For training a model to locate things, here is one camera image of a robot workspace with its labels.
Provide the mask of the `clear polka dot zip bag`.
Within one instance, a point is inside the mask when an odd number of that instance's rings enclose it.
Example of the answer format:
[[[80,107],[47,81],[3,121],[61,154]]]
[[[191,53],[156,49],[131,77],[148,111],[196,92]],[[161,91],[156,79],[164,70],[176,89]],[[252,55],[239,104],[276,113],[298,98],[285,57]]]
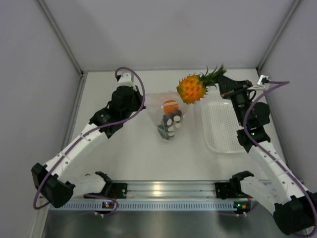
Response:
[[[145,107],[163,141],[171,141],[179,133],[189,109],[178,92],[173,91],[147,94]]]

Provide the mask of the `fake orange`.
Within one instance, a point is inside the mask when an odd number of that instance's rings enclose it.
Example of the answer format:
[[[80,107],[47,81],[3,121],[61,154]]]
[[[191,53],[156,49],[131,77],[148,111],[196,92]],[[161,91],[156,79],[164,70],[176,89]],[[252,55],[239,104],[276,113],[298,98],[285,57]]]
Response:
[[[179,104],[175,100],[167,100],[163,103],[162,109],[165,114],[171,114],[179,109]]]

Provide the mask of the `fake pineapple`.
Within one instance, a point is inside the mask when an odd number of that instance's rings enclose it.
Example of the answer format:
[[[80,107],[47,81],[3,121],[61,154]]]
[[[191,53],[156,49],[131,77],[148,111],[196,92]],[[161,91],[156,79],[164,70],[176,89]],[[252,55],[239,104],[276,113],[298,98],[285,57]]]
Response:
[[[176,91],[185,104],[195,104],[205,97],[211,87],[217,88],[218,80],[226,72],[227,69],[223,64],[211,72],[209,72],[209,68],[207,67],[205,73],[189,74],[181,79],[176,87]]]

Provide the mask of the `fake dark purple fruit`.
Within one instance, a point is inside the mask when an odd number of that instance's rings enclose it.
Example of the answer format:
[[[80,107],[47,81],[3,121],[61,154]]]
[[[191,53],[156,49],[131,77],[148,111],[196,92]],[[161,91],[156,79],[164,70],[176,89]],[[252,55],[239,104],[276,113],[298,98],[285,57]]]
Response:
[[[181,110],[175,110],[171,114],[164,114],[157,126],[158,133],[165,140],[171,140],[181,126],[183,121],[183,113]]]

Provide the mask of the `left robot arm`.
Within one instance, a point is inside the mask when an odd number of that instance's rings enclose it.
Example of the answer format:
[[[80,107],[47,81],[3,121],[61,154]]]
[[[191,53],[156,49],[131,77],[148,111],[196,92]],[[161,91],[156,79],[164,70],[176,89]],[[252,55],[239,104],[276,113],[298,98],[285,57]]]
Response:
[[[76,196],[107,198],[112,192],[112,180],[104,172],[93,172],[74,178],[73,172],[88,158],[89,154],[108,141],[124,123],[145,108],[145,88],[121,85],[112,93],[106,107],[89,119],[84,129],[62,151],[44,164],[31,168],[36,189],[33,207],[39,196],[54,208],[60,208]]]

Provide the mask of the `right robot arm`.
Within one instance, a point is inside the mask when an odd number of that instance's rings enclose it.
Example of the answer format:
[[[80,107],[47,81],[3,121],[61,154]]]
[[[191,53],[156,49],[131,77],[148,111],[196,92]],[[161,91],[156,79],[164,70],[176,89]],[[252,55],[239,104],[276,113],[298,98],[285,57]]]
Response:
[[[235,196],[245,194],[255,199],[274,218],[278,228],[291,235],[313,228],[309,237],[317,232],[317,194],[306,188],[278,155],[264,126],[270,122],[269,105],[261,102],[268,93],[287,84],[261,78],[260,83],[273,84],[255,100],[250,99],[252,83],[236,81],[226,76],[218,79],[220,96],[231,101],[241,130],[237,131],[239,144],[260,166],[272,184],[269,188],[249,171],[237,173],[230,179]]]

